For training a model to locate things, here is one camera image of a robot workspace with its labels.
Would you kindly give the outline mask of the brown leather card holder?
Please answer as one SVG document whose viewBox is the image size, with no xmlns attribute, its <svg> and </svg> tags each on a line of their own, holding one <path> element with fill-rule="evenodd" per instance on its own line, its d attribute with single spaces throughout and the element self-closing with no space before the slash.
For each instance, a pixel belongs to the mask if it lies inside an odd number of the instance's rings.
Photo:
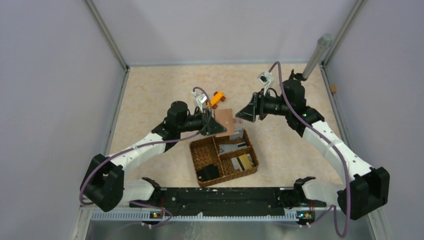
<svg viewBox="0 0 424 240">
<path fill-rule="evenodd" d="M 225 132 L 217 133 L 215 137 L 225 137 L 234 134 L 237 125 L 243 123 L 242 119 L 236 118 L 232 108 L 214 110 L 214 119 L 226 128 Z"/>
</svg>

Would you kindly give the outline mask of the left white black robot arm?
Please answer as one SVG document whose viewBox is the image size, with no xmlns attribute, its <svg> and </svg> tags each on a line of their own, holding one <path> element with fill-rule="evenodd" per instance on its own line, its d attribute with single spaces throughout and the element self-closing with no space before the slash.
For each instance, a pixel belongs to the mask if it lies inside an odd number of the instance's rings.
<svg viewBox="0 0 424 240">
<path fill-rule="evenodd" d="M 226 130 L 213 118 L 210 110 L 189 114 L 185 102 L 175 101 L 163 122 L 144 138 L 115 154 L 104 156 L 99 153 L 92 158 L 80 186 L 79 201 L 82 205 L 94 204 L 104 212 L 129 201 L 143 201 L 154 207 L 161 198 L 154 183 L 144 179 L 133 184 L 125 183 L 126 174 L 183 141 L 182 133 L 211 136 Z"/>
</svg>

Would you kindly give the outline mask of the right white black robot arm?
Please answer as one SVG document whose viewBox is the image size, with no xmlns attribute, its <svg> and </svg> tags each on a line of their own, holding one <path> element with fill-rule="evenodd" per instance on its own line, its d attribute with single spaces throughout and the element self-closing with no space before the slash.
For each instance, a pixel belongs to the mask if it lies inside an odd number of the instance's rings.
<svg viewBox="0 0 424 240">
<path fill-rule="evenodd" d="M 357 220 L 388 202 L 390 174 L 384 167 L 374 168 L 355 154 L 330 128 L 325 118 L 307 105 L 305 88 L 299 80 L 283 82 L 284 93 L 271 96 L 254 92 L 250 102 L 236 113 L 248 122 L 268 115 L 284 116 L 288 126 L 309 142 L 329 162 L 341 184 L 301 178 L 294 186 L 293 200 L 307 206 L 312 200 L 339 207 L 351 220 Z"/>
</svg>

